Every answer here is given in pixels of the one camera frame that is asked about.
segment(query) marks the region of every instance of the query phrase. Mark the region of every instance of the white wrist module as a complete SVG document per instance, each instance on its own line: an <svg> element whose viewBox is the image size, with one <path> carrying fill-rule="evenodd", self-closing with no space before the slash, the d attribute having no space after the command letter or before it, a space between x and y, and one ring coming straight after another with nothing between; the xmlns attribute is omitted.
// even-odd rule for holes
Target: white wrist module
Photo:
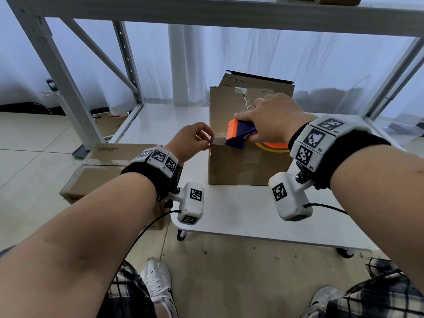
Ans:
<svg viewBox="0 0 424 318"><path fill-rule="evenodd" d="M160 169L168 178L171 178L177 169L178 159L162 146L148 148L138 155L132 162L144 163Z"/></svg>
<svg viewBox="0 0 424 318"><path fill-rule="evenodd" d="M295 140L290 156L311 172L315 172L323 155L330 149L338 137L353 130L371 130L352 122L331 116L321 116L310 122Z"/></svg>

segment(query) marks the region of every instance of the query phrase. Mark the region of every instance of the open cardboard box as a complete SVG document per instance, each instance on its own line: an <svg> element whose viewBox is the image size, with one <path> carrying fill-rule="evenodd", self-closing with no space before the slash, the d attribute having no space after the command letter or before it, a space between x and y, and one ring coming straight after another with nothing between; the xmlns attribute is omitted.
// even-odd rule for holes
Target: open cardboard box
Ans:
<svg viewBox="0 0 424 318"><path fill-rule="evenodd" d="M225 146L228 122L235 113L254 108L254 100L283 92L292 96L291 81L231 72L219 87L211 87L209 119L215 132L209 154L208 183L215 185L268 185L270 177L288 170L292 158L287 150L265 150L246 142L242 150Z"/></svg>
<svg viewBox="0 0 424 318"><path fill-rule="evenodd" d="M74 172L72 177L61 190L60 195L70 204L73 204L121 174L125 166L137 157L146 148L155 147L154 144L96 144L84 159L83 164ZM146 227L158 216L169 211L164 203L156 203ZM165 218L158 220L151 229L162 229Z"/></svg>

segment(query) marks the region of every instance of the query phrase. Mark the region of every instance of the white curtain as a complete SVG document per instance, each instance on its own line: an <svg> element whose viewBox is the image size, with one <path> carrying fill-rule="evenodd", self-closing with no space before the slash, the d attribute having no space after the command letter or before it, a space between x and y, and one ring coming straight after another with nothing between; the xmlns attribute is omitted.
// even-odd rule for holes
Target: white curtain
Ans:
<svg viewBox="0 0 424 318"><path fill-rule="evenodd" d="M424 4L424 0L363 0ZM53 38L89 109L120 114L131 91L59 19ZM112 23L77 20L125 71ZM0 104L35 101L49 78L5 0L0 0ZM146 102L207 105L209 87L226 69L295 82L294 98L310 112L361 113L412 38L209 26L126 23Z"/></svg>

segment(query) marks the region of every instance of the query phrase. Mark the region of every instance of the caster wheel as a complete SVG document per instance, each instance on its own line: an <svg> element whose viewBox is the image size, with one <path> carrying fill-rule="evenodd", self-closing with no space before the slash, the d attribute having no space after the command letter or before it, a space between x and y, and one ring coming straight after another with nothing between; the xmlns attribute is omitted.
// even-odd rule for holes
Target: caster wheel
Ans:
<svg viewBox="0 0 424 318"><path fill-rule="evenodd" d="M185 239L185 237L186 237L186 235L187 235L186 231L178 230L178 233L177 233L177 240L178 240L178 241L182 241L182 240L184 240L184 239Z"/></svg>
<svg viewBox="0 0 424 318"><path fill-rule="evenodd" d="M339 253L339 255L341 255L343 258L345 259L350 259L353 257L353 251L352 250L347 250L347 249L342 249L342 248L336 248L337 253Z"/></svg>

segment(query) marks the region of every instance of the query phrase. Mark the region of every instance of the diagonal brace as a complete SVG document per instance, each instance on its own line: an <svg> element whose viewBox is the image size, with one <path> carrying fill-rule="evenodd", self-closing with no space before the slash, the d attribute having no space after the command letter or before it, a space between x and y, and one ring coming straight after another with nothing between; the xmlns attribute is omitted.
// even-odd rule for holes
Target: diagonal brace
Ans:
<svg viewBox="0 0 424 318"><path fill-rule="evenodd" d="M115 75L118 76L120 80L124 82L125 85L127 85L132 92L135 94L139 93L139 90L137 87L122 73L122 71L119 70L119 68L110 60L110 58L103 52L102 49L90 38L90 36L81 28L81 26L74 20L70 18L61 18L61 20L71 29L72 32L76 34L78 38L81 39L82 42L84 42L88 48L94 52L96 56L100 58L100 60L103 61L105 65L111 69Z"/></svg>

